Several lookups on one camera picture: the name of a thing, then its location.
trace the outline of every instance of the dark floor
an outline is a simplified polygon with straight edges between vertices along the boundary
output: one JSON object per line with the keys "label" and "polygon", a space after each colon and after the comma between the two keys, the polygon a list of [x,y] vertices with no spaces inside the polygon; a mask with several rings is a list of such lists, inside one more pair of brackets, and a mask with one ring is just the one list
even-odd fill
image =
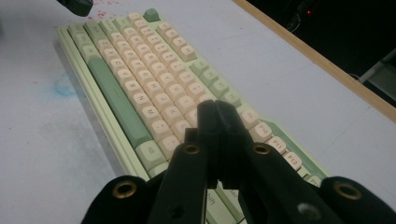
{"label": "dark floor", "polygon": [[248,1],[353,77],[396,49],[396,0]]}

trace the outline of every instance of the spacebar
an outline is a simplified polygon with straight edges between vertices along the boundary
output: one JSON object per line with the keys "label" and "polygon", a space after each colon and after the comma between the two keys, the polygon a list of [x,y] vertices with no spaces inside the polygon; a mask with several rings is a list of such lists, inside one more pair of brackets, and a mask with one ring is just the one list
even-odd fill
{"label": "spacebar", "polygon": [[137,148],[140,144],[151,140],[149,131],[137,115],[106,62],[100,58],[92,58],[88,61],[88,67],[132,147]]}

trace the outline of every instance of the table surface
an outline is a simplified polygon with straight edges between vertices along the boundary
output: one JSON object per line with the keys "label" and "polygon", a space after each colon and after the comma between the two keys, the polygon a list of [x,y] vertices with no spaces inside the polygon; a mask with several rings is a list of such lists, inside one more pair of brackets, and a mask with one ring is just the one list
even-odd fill
{"label": "table surface", "polygon": [[[89,19],[151,7],[330,175],[396,209],[391,119],[230,0],[96,0]],[[55,0],[0,2],[0,223],[79,223],[123,175],[56,35],[86,20]]]}

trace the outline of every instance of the green keyboard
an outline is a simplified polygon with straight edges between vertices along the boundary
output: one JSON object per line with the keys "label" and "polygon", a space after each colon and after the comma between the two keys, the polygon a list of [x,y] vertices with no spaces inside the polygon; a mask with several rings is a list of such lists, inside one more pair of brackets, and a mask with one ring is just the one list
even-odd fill
{"label": "green keyboard", "polygon": [[[276,148],[304,180],[319,186],[326,176],[155,9],[72,23],[58,35],[126,174],[149,180],[166,170],[184,130],[197,125],[196,106],[217,99],[234,105],[254,141]],[[209,189],[207,223],[245,223],[237,195],[221,184]]]}

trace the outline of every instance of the blue stain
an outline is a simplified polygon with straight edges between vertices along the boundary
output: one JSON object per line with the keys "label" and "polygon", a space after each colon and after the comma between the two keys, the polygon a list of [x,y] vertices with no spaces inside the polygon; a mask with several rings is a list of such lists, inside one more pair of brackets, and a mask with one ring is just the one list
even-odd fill
{"label": "blue stain", "polygon": [[55,91],[62,96],[74,96],[76,92],[73,88],[72,83],[70,82],[69,73],[63,73],[61,76],[55,81]]}

